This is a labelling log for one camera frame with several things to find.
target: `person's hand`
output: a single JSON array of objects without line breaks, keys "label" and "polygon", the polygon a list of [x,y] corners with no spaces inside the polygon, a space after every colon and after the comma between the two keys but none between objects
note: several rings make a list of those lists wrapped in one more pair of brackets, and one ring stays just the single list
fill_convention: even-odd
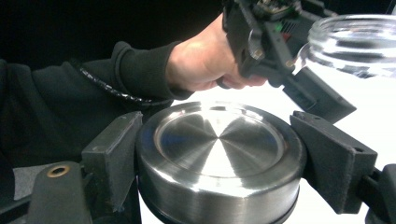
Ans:
[{"label": "person's hand", "polygon": [[166,78],[171,88],[186,91],[205,91],[223,84],[234,89],[260,86],[264,77],[244,78],[222,30],[222,15],[218,16],[200,34],[175,46],[166,66]]}]

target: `white surface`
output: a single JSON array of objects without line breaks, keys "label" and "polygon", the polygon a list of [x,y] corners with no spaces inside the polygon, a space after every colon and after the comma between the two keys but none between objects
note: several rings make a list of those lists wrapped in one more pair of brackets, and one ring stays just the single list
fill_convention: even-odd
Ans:
[{"label": "white surface", "polygon": [[[350,75],[333,74],[330,71],[321,71],[321,74],[322,79],[358,108],[348,117],[338,121],[335,126],[375,150],[378,153],[375,167],[379,170],[386,164],[396,163],[396,79],[358,79]],[[215,100],[252,105],[276,115],[287,123],[290,123],[289,116],[292,112],[300,110],[281,88],[275,89],[269,84],[241,91],[215,88],[196,92],[189,100],[175,102],[175,105]],[[143,224],[161,223],[150,213],[143,201],[140,204]],[[303,179],[296,208],[285,223],[363,224],[367,209],[363,204],[357,215],[336,215]]]}]

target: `glass jar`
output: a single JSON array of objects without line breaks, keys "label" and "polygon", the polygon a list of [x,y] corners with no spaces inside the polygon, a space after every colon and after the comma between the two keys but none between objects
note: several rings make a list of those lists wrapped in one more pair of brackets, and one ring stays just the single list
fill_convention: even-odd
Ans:
[{"label": "glass jar", "polygon": [[313,24],[300,66],[318,63],[356,77],[396,77],[396,16],[344,15]]}]

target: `stainless steel disc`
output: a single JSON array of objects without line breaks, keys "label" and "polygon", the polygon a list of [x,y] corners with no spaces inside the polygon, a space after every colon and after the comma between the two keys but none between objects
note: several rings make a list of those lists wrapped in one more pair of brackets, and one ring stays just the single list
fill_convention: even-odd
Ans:
[{"label": "stainless steel disc", "polygon": [[173,223],[272,223],[294,205],[304,147],[260,109],[188,103],[165,109],[137,141],[139,188]]}]

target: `dark sleeve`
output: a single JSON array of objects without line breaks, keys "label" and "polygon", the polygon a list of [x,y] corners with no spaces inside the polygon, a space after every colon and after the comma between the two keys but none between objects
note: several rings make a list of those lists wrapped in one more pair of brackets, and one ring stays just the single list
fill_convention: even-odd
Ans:
[{"label": "dark sleeve", "polygon": [[[84,66],[118,91],[157,99],[186,99],[191,92],[170,91],[164,79],[174,45],[136,50],[120,42],[111,59]],[[118,98],[93,84],[70,63],[31,71],[25,65],[0,61],[0,80],[0,149],[14,166],[79,161],[80,151],[116,117],[141,111],[146,119],[172,103],[140,105]]]}]

